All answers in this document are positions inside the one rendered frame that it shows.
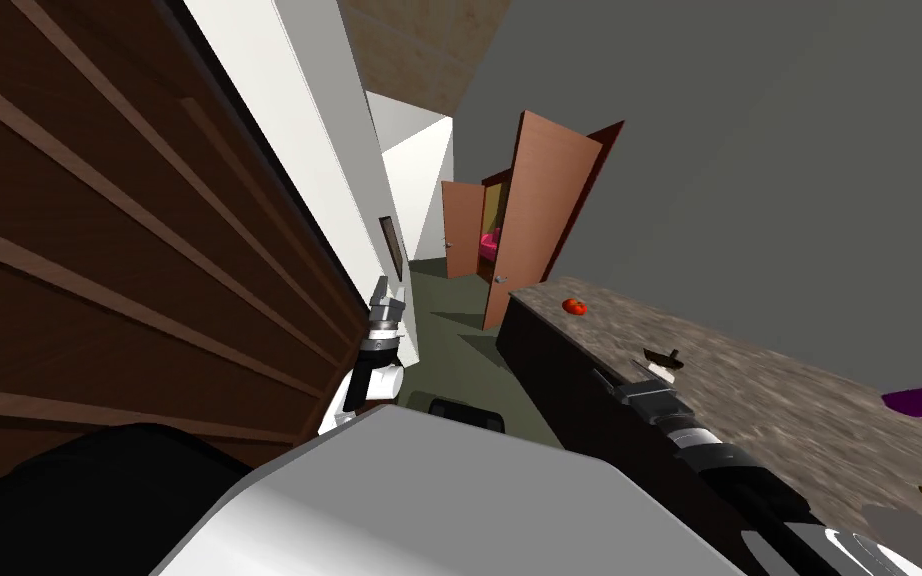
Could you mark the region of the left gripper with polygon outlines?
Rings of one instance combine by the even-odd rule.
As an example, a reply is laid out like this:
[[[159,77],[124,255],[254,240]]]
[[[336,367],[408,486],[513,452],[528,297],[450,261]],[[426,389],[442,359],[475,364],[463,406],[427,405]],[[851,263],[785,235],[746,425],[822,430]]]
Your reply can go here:
[[[389,296],[388,277],[381,276],[374,289],[368,316],[370,330],[398,330],[407,307],[407,287],[401,285]]]

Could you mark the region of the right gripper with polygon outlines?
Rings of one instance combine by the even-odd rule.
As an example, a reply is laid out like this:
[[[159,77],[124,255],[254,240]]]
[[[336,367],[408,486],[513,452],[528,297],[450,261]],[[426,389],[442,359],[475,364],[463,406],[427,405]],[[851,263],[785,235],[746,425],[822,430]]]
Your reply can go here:
[[[647,369],[660,379],[616,385],[597,368],[592,369],[591,375],[607,394],[629,406],[647,424],[656,425],[661,420],[675,417],[692,417],[693,410],[669,385],[675,381],[676,373],[684,368],[678,349],[661,353],[643,348],[643,355],[648,363]]]

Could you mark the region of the small light brown door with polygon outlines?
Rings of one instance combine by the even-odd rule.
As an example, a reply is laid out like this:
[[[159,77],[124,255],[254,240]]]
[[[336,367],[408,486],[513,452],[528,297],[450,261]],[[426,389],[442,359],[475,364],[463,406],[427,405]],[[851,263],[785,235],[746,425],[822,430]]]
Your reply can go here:
[[[454,181],[442,181],[441,188],[447,277],[475,274],[485,189]]]

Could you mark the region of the large light brown door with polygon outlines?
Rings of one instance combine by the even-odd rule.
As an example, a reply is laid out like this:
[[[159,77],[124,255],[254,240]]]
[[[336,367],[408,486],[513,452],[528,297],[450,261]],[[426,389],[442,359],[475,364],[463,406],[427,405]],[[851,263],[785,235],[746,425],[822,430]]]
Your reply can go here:
[[[483,329],[499,326],[513,291],[542,281],[600,143],[531,111],[521,114]],[[496,276],[508,278],[496,283]]]

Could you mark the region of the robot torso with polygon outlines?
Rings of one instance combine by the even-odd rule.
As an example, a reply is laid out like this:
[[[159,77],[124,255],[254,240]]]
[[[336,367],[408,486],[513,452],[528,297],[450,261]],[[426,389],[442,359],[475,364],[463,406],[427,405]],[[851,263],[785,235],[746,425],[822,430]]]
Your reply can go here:
[[[251,471],[151,576],[745,576],[606,462],[382,406]]]

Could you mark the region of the brown framed wall picture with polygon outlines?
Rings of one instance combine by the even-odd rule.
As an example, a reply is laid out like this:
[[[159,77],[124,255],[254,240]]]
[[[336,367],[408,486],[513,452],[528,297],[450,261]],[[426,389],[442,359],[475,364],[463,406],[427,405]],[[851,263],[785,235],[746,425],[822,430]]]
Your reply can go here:
[[[402,282],[406,258],[400,239],[398,238],[398,232],[396,232],[393,218],[391,216],[380,217],[379,225],[388,247],[396,279]]]

